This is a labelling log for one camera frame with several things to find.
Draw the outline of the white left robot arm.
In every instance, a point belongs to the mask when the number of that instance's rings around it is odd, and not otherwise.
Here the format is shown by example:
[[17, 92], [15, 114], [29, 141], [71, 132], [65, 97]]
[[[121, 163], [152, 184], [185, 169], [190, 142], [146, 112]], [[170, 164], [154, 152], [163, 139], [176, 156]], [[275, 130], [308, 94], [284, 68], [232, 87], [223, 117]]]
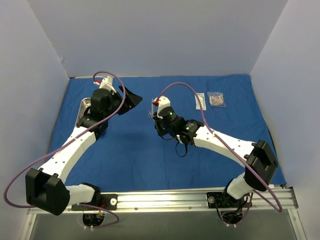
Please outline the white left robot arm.
[[82, 101], [77, 123], [68, 140], [47, 162], [26, 173], [26, 202], [29, 205], [55, 216], [70, 205], [84, 204], [90, 210], [101, 205], [99, 187], [89, 183], [66, 186], [65, 182], [85, 151], [105, 133], [106, 118], [112, 114], [123, 115], [143, 100], [126, 87], [120, 90], [124, 97], [113, 87], [106, 87], [94, 90], [91, 98]]

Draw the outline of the suture packets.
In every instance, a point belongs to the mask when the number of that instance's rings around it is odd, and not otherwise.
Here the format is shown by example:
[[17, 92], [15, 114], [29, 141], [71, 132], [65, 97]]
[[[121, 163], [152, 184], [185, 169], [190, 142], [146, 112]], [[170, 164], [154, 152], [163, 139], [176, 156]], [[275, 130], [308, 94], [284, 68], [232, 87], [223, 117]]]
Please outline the suture packets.
[[212, 107], [226, 107], [224, 94], [222, 92], [207, 92], [209, 103]]

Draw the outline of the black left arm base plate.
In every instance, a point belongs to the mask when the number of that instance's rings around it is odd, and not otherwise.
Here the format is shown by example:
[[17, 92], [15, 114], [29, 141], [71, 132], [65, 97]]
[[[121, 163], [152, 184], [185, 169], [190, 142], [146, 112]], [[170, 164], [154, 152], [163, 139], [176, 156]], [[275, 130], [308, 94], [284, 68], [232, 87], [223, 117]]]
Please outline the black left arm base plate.
[[71, 210], [72, 211], [91, 211], [91, 210], [97, 210], [93, 206], [103, 208], [105, 210], [116, 210], [118, 204], [118, 195], [115, 193], [109, 193], [109, 194], [97, 194], [93, 197], [91, 202], [85, 203], [85, 205], [90, 206], [83, 206], [83, 205], [72, 205]]

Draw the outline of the blue surgical drape cloth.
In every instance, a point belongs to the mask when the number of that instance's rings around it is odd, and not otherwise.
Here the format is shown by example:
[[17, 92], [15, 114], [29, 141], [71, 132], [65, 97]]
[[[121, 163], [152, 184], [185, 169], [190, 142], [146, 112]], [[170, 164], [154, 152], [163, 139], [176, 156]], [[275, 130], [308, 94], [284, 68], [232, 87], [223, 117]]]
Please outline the blue surgical drape cloth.
[[[151, 101], [159, 94], [186, 120], [207, 121], [217, 132], [243, 141], [272, 141], [247, 74], [113, 81], [115, 89], [120, 84], [143, 100], [108, 121], [105, 133], [71, 169], [66, 186], [89, 183], [104, 192], [224, 187], [244, 172], [241, 165], [219, 153], [162, 139], [148, 117]], [[226, 107], [212, 107], [207, 92], [223, 93]], [[196, 93], [204, 93], [205, 111], [196, 109]]]

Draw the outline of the metal surgical instrument tray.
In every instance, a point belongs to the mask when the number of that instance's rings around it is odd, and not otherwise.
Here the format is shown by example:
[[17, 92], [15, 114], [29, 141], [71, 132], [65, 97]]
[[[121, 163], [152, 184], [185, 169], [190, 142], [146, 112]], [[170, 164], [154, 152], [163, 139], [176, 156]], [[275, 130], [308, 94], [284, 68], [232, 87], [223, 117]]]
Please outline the metal surgical instrument tray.
[[76, 121], [75, 121], [75, 125], [77, 125], [78, 121], [83, 117], [84, 112], [87, 110], [87, 108], [89, 108], [91, 106], [91, 99], [89, 97], [84, 98], [81, 102], [80, 102], [80, 107], [77, 113], [77, 117], [76, 117]]

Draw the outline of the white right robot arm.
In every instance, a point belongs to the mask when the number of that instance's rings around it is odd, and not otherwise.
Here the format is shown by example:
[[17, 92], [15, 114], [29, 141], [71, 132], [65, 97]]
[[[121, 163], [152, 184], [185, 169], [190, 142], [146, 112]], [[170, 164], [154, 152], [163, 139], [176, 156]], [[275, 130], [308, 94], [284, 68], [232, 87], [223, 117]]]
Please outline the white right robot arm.
[[232, 207], [252, 192], [272, 192], [270, 182], [278, 169], [278, 161], [266, 141], [241, 140], [218, 132], [204, 122], [185, 120], [170, 105], [160, 106], [152, 119], [160, 137], [170, 135], [185, 147], [213, 151], [244, 167], [244, 172], [225, 187], [222, 193], [225, 205]]

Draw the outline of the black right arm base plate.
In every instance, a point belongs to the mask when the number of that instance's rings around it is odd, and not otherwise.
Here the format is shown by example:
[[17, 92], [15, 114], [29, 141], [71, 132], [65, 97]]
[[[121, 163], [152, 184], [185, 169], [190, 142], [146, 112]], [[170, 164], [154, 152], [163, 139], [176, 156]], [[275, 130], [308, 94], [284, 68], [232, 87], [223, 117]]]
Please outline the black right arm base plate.
[[248, 207], [250, 197], [245, 194], [240, 199], [235, 199], [226, 192], [214, 191], [207, 192], [207, 205], [210, 209], [238, 209]]

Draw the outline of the white sterile packet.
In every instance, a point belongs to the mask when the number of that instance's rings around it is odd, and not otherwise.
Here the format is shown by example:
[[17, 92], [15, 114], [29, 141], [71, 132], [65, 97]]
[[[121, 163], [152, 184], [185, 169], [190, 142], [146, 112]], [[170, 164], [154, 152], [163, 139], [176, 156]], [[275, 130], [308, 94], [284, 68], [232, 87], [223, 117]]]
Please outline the white sterile packet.
[[204, 93], [196, 93], [194, 97], [195, 97], [195, 102], [196, 102], [196, 109], [197, 110], [202, 109], [203, 111], [206, 111], [207, 107], [206, 107], [205, 94]]

